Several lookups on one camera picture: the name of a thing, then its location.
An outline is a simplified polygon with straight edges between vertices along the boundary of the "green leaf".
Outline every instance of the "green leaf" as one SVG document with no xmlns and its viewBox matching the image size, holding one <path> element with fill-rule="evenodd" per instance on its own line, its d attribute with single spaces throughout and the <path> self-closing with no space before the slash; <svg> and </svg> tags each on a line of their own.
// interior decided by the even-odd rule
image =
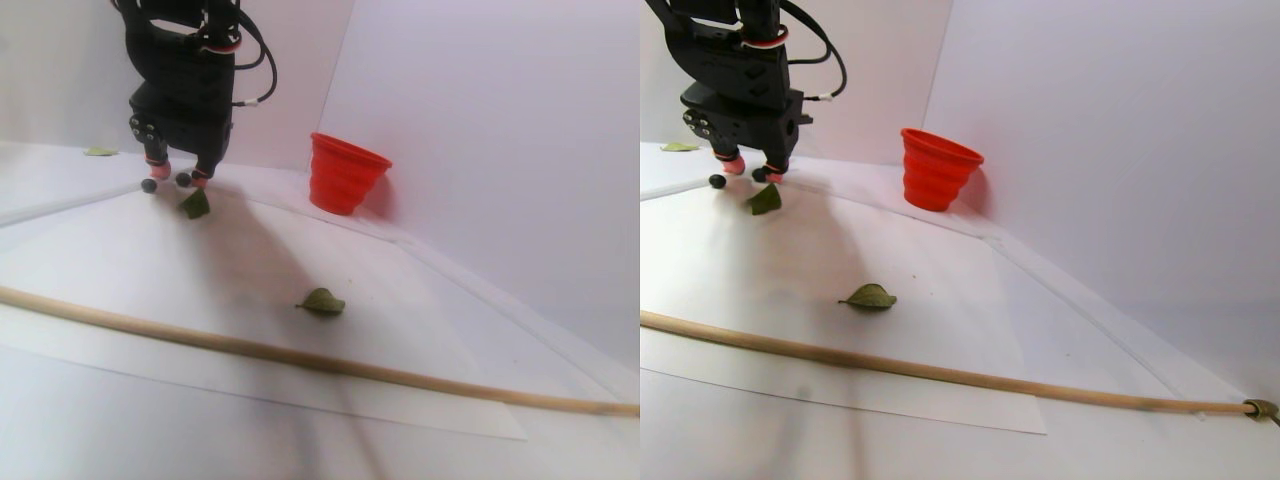
<svg viewBox="0 0 1280 480">
<path fill-rule="evenodd" d="M 696 145 L 667 143 L 662 147 L 662 151 L 694 151 L 694 150 L 698 150 Z"/>
<path fill-rule="evenodd" d="M 769 183 L 769 186 L 764 187 L 760 193 L 748 198 L 746 205 L 751 206 L 751 215 L 763 215 L 781 209 L 782 195 L 778 193 L 778 186 Z"/>
<path fill-rule="evenodd" d="M 88 150 L 84 151 L 84 155 L 87 155 L 87 156 L 111 156 L 111 155 L 115 155 L 115 154 L 119 154 L 119 152 L 120 152 L 119 150 L 114 150 L 114 148 L 91 147 L 91 148 L 88 148 Z"/>
<path fill-rule="evenodd" d="M 343 308 L 347 308 L 347 302 L 338 300 L 329 292 L 328 288 L 316 288 L 307 294 L 307 300 L 302 303 L 294 305 L 294 308 L 307 308 L 308 311 L 334 316 L 342 314 Z"/>
<path fill-rule="evenodd" d="M 884 287 L 876 283 L 868 283 L 858 288 L 858 292 L 849 296 L 849 300 L 841 300 L 840 303 L 850 305 L 854 307 L 868 307 L 868 308 L 888 308 L 893 303 L 897 303 L 897 297 L 888 294 Z"/>
<path fill-rule="evenodd" d="M 196 193 L 178 204 L 178 207 L 187 212 L 187 219 L 195 220 L 209 214 L 209 197 L 204 188 L 196 188 Z"/>
</svg>

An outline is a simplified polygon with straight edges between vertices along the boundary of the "black cable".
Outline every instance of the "black cable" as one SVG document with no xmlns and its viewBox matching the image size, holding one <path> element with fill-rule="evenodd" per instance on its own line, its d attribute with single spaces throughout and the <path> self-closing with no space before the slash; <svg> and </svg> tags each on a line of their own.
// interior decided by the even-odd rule
<svg viewBox="0 0 1280 480">
<path fill-rule="evenodd" d="M 236 65 L 237 70 L 248 70 L 248 69 L 252 69 L 252 68 L 255 68 L 257 65 L 261 65 L 262 64 L 262 59 L 266 58 L 266 49 L 262 47 L 262 41 L 259 40 L 257 37 L 253 37 L 253 41 L 257 42 L 257 60 L 253 60 L 252 63 L 247 63 L 247 64 L 243 64 L 243 65 Z"/>
<path fill-rule="evenodd" d="M 845 69 L 845 59 L 842 56 L 840 56 L 840 50 L 837 50 L 836 45 L 831 42 L 829 37 L 827 37 L 827 32 L 822 29 L 822 26 L 818 24 L 818 20 L 815 20 L 813 17 L 810 17 L 806 12 L 804 12 L 804 9 L 801 9 L 796 4 L 792 4 L 790 0 L 782 0 L 781 6 L 782 6 L 783 12 L 786 12 L 791 17 L 795 17 L 795 19 L 800 20 L 801 24 L 804 24 L 810 31 L 813 31 L 813 33 L 817 35 L 818 38 L 820 38 L 822 42 L 827 45 L 827 52 L 823 54 L 818 59 L 803 59 L 803 60 L 795 60 L 795 61 L 788 61 L 788 63 L 815 64 L 815 63 L 826 61 L 827 58 L 828 58 L 828 54 L 829 55 L 835 55 L 836 56 L 836 63 L 840 64 L 840 87 L 837 87 L 835 91 L 832 91 L 828 95 L 831 95 L 832 97 L 835 97 L 835 96 L 840 95 L 841 92 L 844 92 L 845 87 L 849 86 L 849 70 Z M 805 100 L 822 100 L 822 97 L 820 96 L 808 96 L 808 97 L 805 97 Z"/>
<path fill-rule="evenodd" d="M 275 86 L 279 82 L 279 70 L 275 68 L 275 55 L 271 55 L 271 49 L 269 46 L 266 46 L 265 41 L 262 41 L 262 32 L 260 29 L 257 29 L 257 24 L 255 24 L 253 19 L 250 18 L 248 14 L 246 14 L 243 10 L 239 12 L 239 20 L 241 20 L 241 26 L 244 27 L 244 31 L 248 32 L 248 35 L 253 37 L 253 41 L 256 41 L 257 45 L 259 45 L 259 47 L 261 49 L 261 52 L 259 54 L 259 56 L 265 56 L 266 61 L 271 65 L 271 87 L 266 90 L 266 93 L 262 93 L 262 96 L 260 96 L 260 97 L 257 97 L 257 99 L 253 100 L 255 104 L 261 104 L 261 102 L 266 101 L 266 99 L 270 99 L 273 93 L 275 93 Z M 262 60 L 260 58 L 257 61 L 252 63 L 251 65 L 261 64 L 261 61 Z M 232 106 L 246 106 L 246 105 L 247 105 L 247 102 L 244 102 L 244 101 L 237 101 L 237 102 L 232 104 Z"/>
</svg>

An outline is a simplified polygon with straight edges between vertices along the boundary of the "white table surface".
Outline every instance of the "white table surface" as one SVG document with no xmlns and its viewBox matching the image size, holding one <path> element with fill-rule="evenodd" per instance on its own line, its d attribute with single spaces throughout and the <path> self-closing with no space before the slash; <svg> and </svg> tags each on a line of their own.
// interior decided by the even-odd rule
<svg viewBox="0 0 1280 480">
<path fill-rule="evenodd" d="M 136 155 L 0 145 L 0 215 L 128 189 L 145 174 Z M 376 218 L 315 210 L 305 182 L 301 173 L 223 164 L 211 186 L 375 236 L 393 229 Z M 26 195 L 14 193 L 19 184 Z M 109 280 L 92 265 L 78 274 Z M 609 399 L 511 320 L 443 276 L 434 284 L 440 291 L 433 293 L 453 300 L 452 311 L 470 312 L 451 323 L 485 384 Z M 0 479 L 637 477 L 635 419 L 511 407 L 529 440 L 508 440 L 160 383 L 13 348 L 0 348 Z"/>
<path fill-rule="evenodd" d="M 705 184 L 708 148 L 641 145 L 641 192 Z M 746 154 L 749 169 L 763 163 Z M 901 168 L 795 159 L 795 178 L 957 230 L 972 212 L 911 211 Z M 1000 262 L 1030 380 L 1171 397 L 1097 326 Z M 1169 358 L 1147 358 L 1152 364 Z M 1183 392 L 1221 401 L 1221 392 Z M 1047 435 L 833 407 L 641 371 L 646 479 L 1275 479 L 1280 429 L 1243 416 L 1146 413 L 1038 399 Z"/>
</svg>

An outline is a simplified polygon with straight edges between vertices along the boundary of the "wooden dowel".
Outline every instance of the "wooden dowel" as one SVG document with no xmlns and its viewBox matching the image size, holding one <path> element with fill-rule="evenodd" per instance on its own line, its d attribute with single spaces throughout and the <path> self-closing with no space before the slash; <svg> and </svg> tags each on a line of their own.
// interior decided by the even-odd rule
<svg viewBox="0 0 1280 480">
<path fill-rule="evenodd" d="M 276 364 L 293 365 L 302 369 L 324 371 L 330 374 L 358 376 L 362 379 L 393 383 L 397 385 L 420 388 L 425 390 L 449 393 L 471 398 L 489 399 L 509 404 L 518 404 L 534 408 L 558 410 L 575 413 L 593 413 L 609 416 L 640 416 L 640 406 L 630 403 L 593 402 L 575 398 L 562 398 L 543 396 L 536 393 L 507 390 L 493 387 L 475 385 L 462 381 L 438 379 L 434 376 L 419 375 L 401 370 L 380 367 L 376 365 L 360 364 L 342 358 L 326 357 L 323 355 L 307 353 L 289 348 L 250 342 L 234 337 L 218 335 L 212 333 L 186 329 L 166 324 L 147 321 L 127 315 L 113 314 L 97 308 L 90 308 L 60 300 L 41 297 L 37 294 L 0 287 L 0 302 L 26 308 L 46 315 L 78 321 L 87 325 L 101 326 L 116 332 L 134 335 L 150 337 L 165 342 L 173 342 L 189 347 L 211 349 L 215 352 L 239 355 Z"/>
<path fill-rule="evenodd" d="M 1041 398 L 1052 398 L 1068 402 L 1165 412 L 1244 413 L 1249 416 L 1254 416 L 1260 412 L 1258 407 L 1248 403 L 1188 402 L 1165 398 L 1121 396 L 1004 376 L 974 374 L 963 370 L 913 364 L 901 360 L 788 342 L 771 337 L 753 335 L 749 333 L 703 325 L 648 311 L 640 312 L 640 325 L 653 330 L 731 347 L 753 349 L 756 352 L 810 360 L 842 367 L 876 370 L 969 387 L 1025 393 Z"/>
</svg>

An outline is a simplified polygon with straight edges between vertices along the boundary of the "white wall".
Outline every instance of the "white wall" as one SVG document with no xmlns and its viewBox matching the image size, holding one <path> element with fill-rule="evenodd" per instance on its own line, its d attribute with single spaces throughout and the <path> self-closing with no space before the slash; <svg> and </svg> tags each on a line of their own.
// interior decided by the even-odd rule
<svg viewBox="0 0 1280 480">
<path fill-rule="evenodd" d="M 1280 3 L 957 0 L 925 128 L 964 200 L 1247 394 L 1280 397 Z"/>
<path fill-rule="evenodd" d="M 942 46 L 951 0 L 796 0 L 845 58 L 849 87 L 835 102 L 806 102 L 814 123 L 800 129 L 795 155 L 874 164 L 902 161 L 899 129 L 919 127 Z M 822 54 L 822 41 L 783 14 L 792 59 Z M 662 23 L 645 8 L 641 22 L 641 134 L 646 142 L 700 142 L 680 119 L 680 93 L 692 83 L 667 51 Z M 791 86 L 808 95 L 840 84 L 831 59 L 792 65 Z"/>
<path fill-rule="evenodd" d="M 243 1 L 280 82 L 265 104 L 236 110 L 225 163 L 306 168 L 353 1 Z M 257 56 L 246 37 L 241 63 Z M 270 79 L 265 63 L 237 74 L 237 99 L 261 95 Z M 0 140 L 141 152 L 128 129 L 129 95 L 141 82 L 124 51 L 124 22 L 108 1 L 0 3 Z"/>
<path fill-rule="evenodd" d="M 394 163 L 367 206 L 631 369 L 643 5 L 358 1 L 321 122 Z"/>
</svg>

